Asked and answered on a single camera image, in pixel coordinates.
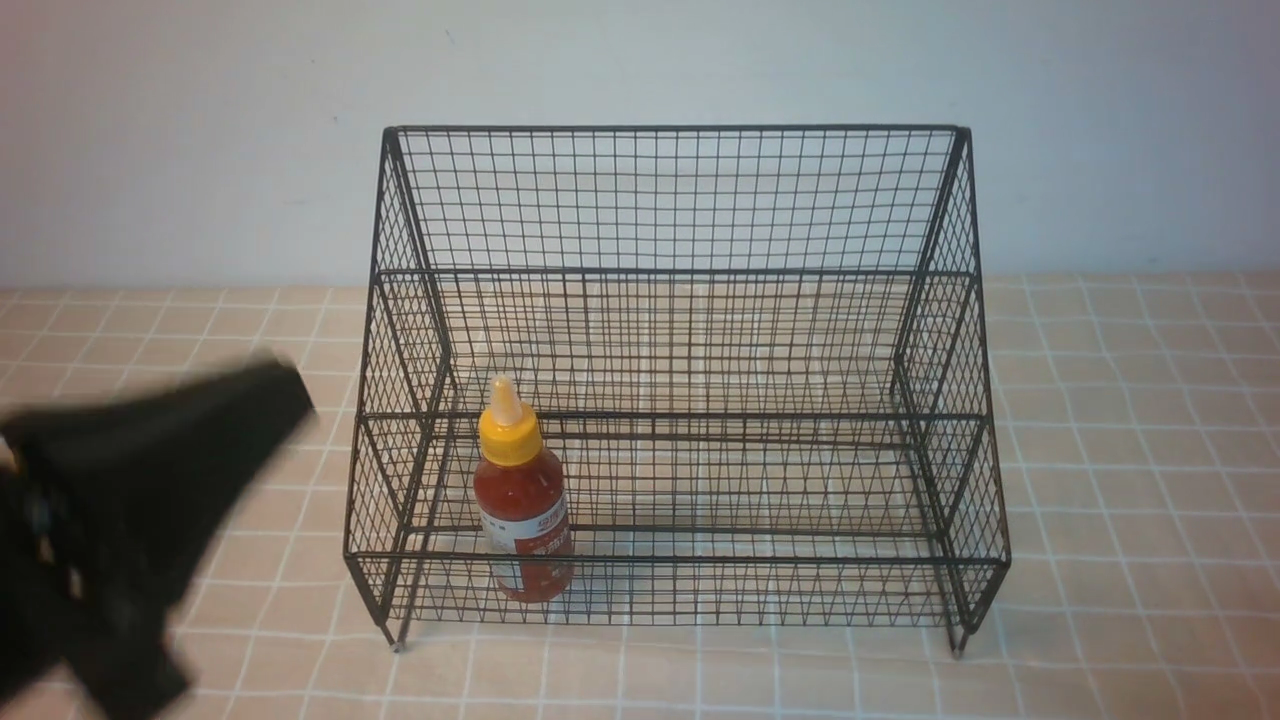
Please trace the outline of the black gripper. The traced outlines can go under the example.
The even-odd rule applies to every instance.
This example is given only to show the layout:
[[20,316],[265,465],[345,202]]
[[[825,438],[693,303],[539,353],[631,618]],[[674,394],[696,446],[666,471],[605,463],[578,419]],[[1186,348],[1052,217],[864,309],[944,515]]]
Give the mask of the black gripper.
[[184,698],[168,638],[214,536],[312,416],[276,357],[3,421],[3,697],[65,665],[108,719]]

